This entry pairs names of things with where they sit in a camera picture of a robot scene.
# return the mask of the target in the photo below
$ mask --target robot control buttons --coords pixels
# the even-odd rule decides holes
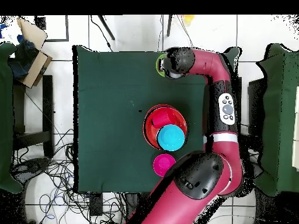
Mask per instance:
[[[224,124],[233,125],[235,124],[235,111],[234,111],[234,102],[232,96],[229,93],[223,93],[219,99],[219,112],[220,120]]]
[[[222,111],[228,115],[231,115],[232,112],[234,111],[234,109],[232,108],[231,105],[224,105],[224,107],[222,108]]]

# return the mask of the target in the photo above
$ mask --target red bowl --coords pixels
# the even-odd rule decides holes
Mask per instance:
[[[187,135],[186,121],[185,121],[184,117],[181,115],[181,113],[179,111],[177,111],[177,109],[175,109],[174,107],[167,105],[167,104],[159,104],[159,105],[152,107],[151,109],[148,110],[148,112],[144,118],[143,136],[149,145],[151,145],[153,148],[159,149],[159,150],[162,150],[161,147],[157,143],[157,133],[159,132],[160,129],[155,128],[153,126],[152,116],[154,115],[154,111],[157,111],[158,109],[161,109],[161,108],[171,109],[171,111],[173,112],[173,114],[175,115],[175,118],[176,118],[175,125],[182,129],[185,137]]]

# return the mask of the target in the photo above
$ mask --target cardboard box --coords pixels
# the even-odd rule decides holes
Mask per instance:
[[[35,48],[39,50],[38,55],[29,69],[28,75],[23,80],[19,81],[25,84],[27,87],[32,88],[32,86],[36,86],[39,83],[52,60],[50,56],[40,51],[48,35],[42,29],[39,29],[37,26],[31,24],[27,20],[18,18],[17,22],[21,28],[24,39],[32,42]]]

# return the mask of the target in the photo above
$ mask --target black chair leg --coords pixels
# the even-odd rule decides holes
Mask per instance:
[[[105,29],[107,30],[107,32],[109,33],[110,37],[112,40],[115,40],[115,37],[113,36],[112,32],[110,31],[110,29],[108,28],[107,23],[105,22],[104,18],[102,15],[98,15],[100,21],[102,22],[102,24],[104,25]]]
[[[171,35],[171,20],[173,15],[168,15],[167,37]]]

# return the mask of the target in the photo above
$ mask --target yellow object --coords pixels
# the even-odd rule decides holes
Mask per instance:
[[[193,20],[194,15],[183,15],[184,24],[190,26],[191,21]]]

